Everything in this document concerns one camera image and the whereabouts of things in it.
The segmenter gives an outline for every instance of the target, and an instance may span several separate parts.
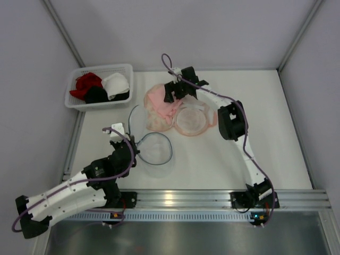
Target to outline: gray wall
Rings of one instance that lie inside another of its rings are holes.
[[[75,120],[65,78],[77,66],[38,0],[0,1],[0,35],[0,253],[28,254],[33,241],[11,232],[14,200],[59,182]]]
[[[314,0],[51,0],[86,65],[275,69]]]
[[[282,74],[316,185],[340,223],[340,1],[327,0]]]

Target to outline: metal floor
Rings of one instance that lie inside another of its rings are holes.
[[[264,229],[249,223],[126,222],[112,230],[88,226],[69,238],[87,224],[58,223],[45,255],[330,254],[317,212],[277,212]]]

